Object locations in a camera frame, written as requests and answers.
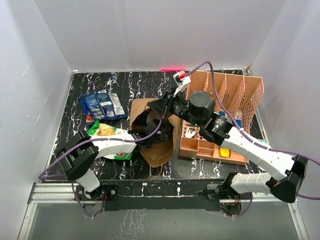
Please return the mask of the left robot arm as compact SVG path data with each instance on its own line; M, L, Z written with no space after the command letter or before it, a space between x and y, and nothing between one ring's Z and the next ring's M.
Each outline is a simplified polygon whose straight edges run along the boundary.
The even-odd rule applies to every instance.
M67 180L83 187L85 195L99 200L107 195L98 176L91 170L96 159L115 154L131 154L149 149L156 144L167 143L173 136L174 127L166 120L154 119L142 126L115 135L95 136L78 132L58 152L59 165Z

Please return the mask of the aluminium frame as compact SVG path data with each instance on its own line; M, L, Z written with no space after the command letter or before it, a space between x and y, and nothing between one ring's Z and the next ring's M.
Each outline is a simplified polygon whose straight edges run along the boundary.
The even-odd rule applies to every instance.
M147 195L147 188L154 187L146 181L130 182L129 188L123 190L124 196L120 197L121 203L115 205L118 210L150 209L150 210L178 210L205 209L205 199L195 195L180 194L181 188L191 190L191 181L178 180L171 185L171 192L167 195ZM19 240L26 240L31 232L32 223L35 218L36 209L39 204L76 204L77 198L74 194L75 188L70 183L35 183L32 186L27 201L26 213L18 235Z

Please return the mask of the yellow sticky note pad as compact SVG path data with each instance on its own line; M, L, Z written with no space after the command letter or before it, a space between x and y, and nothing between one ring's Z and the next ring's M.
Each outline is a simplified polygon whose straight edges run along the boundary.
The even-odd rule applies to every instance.
M227 148L223 148L223 147L220 147L219 148L219 156L221 158L226 158L228 159L230 157L230 150L227 149Z

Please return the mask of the blue white snack pack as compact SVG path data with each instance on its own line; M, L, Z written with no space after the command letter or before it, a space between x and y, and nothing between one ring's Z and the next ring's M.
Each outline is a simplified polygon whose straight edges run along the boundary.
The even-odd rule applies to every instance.
M102 120L105 117L104 110L98 101L98 94L95 92L85 94L83 96L90 114L95 120Z

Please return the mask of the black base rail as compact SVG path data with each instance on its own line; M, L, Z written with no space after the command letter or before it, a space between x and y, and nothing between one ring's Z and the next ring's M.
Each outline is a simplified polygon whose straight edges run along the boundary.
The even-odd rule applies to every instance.
M117 199L111 200L109 197L104 210L200 209L219 212L223 203L231 204L235 200L213 199L206 197L202 191L221 183L221 180L212 179L109 180L104 184L117 187Z

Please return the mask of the green snack packet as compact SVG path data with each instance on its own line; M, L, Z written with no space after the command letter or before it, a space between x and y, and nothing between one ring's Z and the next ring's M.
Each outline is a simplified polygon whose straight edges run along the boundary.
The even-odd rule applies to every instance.
M90 136L113 136L113 135L121 135L127 133L128 130L117 128L105 123L100 123L98 120L88 128L87 130L88 135ZM110 160L130 160L132 157L132 153L114 153L109 155L103 156L106 159Z

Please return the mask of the dark blue chips bag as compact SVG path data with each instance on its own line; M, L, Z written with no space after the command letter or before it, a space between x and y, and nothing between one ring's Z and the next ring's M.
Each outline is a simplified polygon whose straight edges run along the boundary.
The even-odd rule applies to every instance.
M96 99L103 115L103 117L101 117L102 120L111 121L127 117L116 93L100 90L96 94Z

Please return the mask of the blue Burts chips bag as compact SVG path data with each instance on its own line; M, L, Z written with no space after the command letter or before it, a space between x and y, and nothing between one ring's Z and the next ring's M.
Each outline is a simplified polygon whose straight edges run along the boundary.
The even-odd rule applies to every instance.
M85 125L86 126L89 126L89 125L92 125L95 123L95 119L93 118L93 116L91 115L90 113L90 110L86 104L86 101L83 97L81 97L78 102L80 103L81 107L82 107L82 110L84 112L84 115L85 115Z

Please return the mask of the brown paper bag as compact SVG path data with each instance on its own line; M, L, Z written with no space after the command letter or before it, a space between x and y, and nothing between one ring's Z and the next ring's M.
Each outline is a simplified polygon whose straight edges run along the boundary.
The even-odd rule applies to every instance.
M154 100L154 98L133 100L129 114L129 132L138 138L148 136L159 127L155 134L137 143L137 151L148 164L150 175L156 168L160 168L159 174L161 174L164 165L172 159L178 144L181 122L175 115L160 120L160 116L148 106L148 103Z

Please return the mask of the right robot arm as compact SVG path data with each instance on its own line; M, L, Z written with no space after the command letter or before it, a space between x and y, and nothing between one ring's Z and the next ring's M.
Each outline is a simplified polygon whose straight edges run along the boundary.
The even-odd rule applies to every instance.
M167 92L147 104L162 118L175 115L198 127L203 139L240 154L264 169L263 173L231 172L221 185L207 188L207 195L214 199L234 199L245 193L264 193L286 203L295 202L306 176L308 159L272 151L269 145L237 129L229 118L216 113L215 105L205 91L193 92L189 100Z

